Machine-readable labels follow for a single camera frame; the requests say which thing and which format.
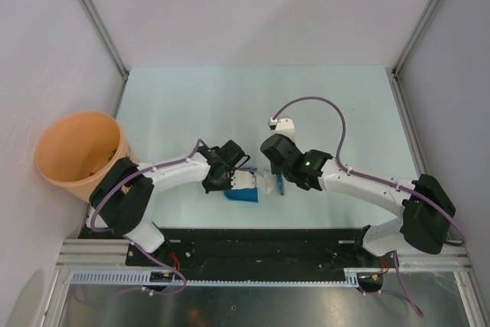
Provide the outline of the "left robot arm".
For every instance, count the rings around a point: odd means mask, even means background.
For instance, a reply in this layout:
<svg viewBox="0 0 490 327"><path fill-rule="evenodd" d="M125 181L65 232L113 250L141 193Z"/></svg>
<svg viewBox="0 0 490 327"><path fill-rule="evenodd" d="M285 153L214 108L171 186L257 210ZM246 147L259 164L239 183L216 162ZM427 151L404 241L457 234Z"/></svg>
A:
<svg viewBox="0 0 490 327"><path fill-rule="evenodd" d="M93 213L89 227L124 237L142 249L150 264L163 264L169 256L164 234L148 214L152 199L160 192L200 183L204 192L256 191L256 173L244 168L250 160L233 140L208 146L199 139L192 151L169 161L136 163L116 161L89 197Z"/></svg>

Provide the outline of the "blue plastic dustpan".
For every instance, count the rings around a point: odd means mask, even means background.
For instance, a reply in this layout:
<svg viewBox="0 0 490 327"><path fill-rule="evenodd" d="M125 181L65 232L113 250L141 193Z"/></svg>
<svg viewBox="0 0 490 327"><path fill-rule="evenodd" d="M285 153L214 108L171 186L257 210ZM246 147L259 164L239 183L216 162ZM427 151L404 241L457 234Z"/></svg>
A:
<svg viewBox="0 0 490 327"><path fill-rule="evenodd" d="M254 167L239 168L236 171L254 172L256 175L256 168ZM224 196L230 201L244 201L250 203L259 202L258 188L243 189L243 190L230 189L224 191Z"/></svg>

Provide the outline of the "white paper scrap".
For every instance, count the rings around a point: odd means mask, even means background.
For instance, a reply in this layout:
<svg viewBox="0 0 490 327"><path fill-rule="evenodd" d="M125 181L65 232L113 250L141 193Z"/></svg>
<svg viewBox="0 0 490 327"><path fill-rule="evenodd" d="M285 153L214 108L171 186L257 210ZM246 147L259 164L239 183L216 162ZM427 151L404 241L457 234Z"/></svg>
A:
<svg viewBox="0 0 490 327"><path fill-rule="evenodd" d="M256 187L265 194L271 193L276 190L276 177L269 172L265 172L263 175L256 175Z"/></svg>

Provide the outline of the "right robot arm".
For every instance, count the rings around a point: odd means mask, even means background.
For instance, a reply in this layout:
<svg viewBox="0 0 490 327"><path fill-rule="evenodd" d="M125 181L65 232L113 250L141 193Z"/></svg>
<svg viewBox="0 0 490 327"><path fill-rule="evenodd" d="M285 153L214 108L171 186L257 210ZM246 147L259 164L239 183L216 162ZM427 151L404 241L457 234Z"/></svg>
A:
<svg viewBox="0 0 490 327"><path fill-rule="evenodd" d="M318 150L301 152L289 137L275 133L260 146L273 171L306 191L337 192L361 199L395 215L382 225L370 225L353 247L354 260L370 267L393 250L414 249L439 254L456 209L440 183L431 175L393 184L343 170L333 156Z"/></svg>

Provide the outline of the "blue hand brush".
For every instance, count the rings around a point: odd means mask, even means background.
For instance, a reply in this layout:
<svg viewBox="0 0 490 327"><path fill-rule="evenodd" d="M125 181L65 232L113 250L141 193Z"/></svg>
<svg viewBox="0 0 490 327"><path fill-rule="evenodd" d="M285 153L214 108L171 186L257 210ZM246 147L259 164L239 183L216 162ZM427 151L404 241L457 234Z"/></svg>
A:
<svg viewBox="0 0 490 327"><path fill-rule="evenodd" d="M285 185L284 185L284 179L281 174L276 175L276 188L279 193L279 195L284 196L285 195Z"/></svg>

